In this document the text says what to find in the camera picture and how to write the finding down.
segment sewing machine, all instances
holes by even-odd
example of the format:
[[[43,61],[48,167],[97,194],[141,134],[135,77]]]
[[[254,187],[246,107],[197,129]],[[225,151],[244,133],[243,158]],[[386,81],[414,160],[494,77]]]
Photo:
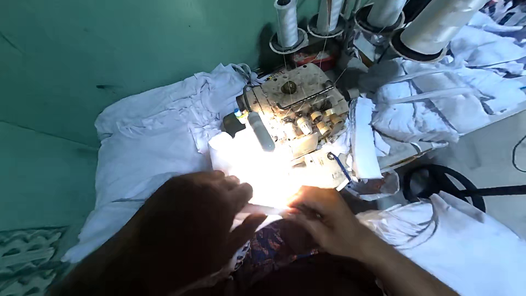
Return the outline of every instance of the sewing machine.
[[[318,66],[275,74],[247,91],[246,100],[237,98],[240,110],[247,109],[245,101],[261,117],[276,151],[315,176],[313,185],[336,188],[347,180],[338,161],[320,148],[343,132],[348,103]]]

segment thread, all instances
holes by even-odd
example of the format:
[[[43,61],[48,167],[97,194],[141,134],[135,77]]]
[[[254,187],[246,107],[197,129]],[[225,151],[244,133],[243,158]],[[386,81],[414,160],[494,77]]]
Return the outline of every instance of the thread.
[[[367,22],[376,28],[390,27],[398,20],[405,4],[406,0],[375,0]]]
[[[292,47],[298,42],[296,0],[290,0],[288,3],[276,0],[274,8],[278,13],[278,43],[281,47]]]
[[[318,12],[317,31],[328,33],[336,29],[343,0],[321,0]]]
[[[448,45],[486,0],[432,0],[400,35],[421,54],[437,54]]]

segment spool holder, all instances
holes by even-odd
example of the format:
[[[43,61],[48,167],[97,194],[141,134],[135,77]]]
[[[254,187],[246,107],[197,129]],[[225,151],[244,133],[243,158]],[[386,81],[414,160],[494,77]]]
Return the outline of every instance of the spool holder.
[[[312,36],[318,37],[318,38],[333,38],[336,36],[339,36],[343,33],[346,27],[347,21],[343,17],[343,15],[338,16],[338,23],[336,24],[336,28],[330,32],[321,32],[318,30],[318,15],[319,13],[315,14],[307,24],[307,30]]]
[[[370,33],[370,34],[389,35],[396,29],[400,28],[406,19],[405,14],[402,11],[402,13],[400,13],[400,15],[398,16],[398,19],[392,26],[385,27],[385,28],[378,28],[378,27],[370,25],[367,22],[367,17],[369,16],[369,13],[371,12],[371,8],[372,8],[372,4],[366,5],[360,8],[358,11],[356,11],[356,14],[355,14],[355,24],[360,28],[360,30]]]
[[[443,48],[436,54],[422,54],[408,48],[402,40],[400,40],[400,35],[402,34],[404,28],[398,29],[393,32],[389,38],[389,45],[399,56],[402,56],[408,60],[420,63],[435,63],[440,61],[446,55],[448,51],[447,48]]]
[[[270,38],[270,41],[268,42],[268,45],[270,46],[270,49],[278,54],[289,54],[296,52],[300,50],[301,48],[304,48],[305,46],[309,45],[309,37],[307,35],[307,32],[303,30],[302,28],[298,28],[298,41],[294,43],[293,46],[290,47],[282,47],[278,43],[278,33],[274,33],[272,38]]]

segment teal wall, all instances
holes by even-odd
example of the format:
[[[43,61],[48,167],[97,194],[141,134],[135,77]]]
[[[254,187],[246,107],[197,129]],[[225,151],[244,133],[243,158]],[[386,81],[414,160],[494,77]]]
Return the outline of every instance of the teal wall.
[[[64,252],[95,206],[97,150],[0,122],[0,231],[69,226]]]
[[[280,60],[273,3],[0,0],[0,121],[98,147],[93,122],[122,97],[218,63]],[[298,0],[301,25],[318,5]]]

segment patterned fabric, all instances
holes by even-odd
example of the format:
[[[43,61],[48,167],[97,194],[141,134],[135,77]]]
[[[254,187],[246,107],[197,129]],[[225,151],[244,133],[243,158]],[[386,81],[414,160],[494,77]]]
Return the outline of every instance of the patterned fabric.
[[[319,249],[305,230],[279,220],[256,232],[242,265],[232,274],[240,288],[247,288],[272,271],[317,254]]]

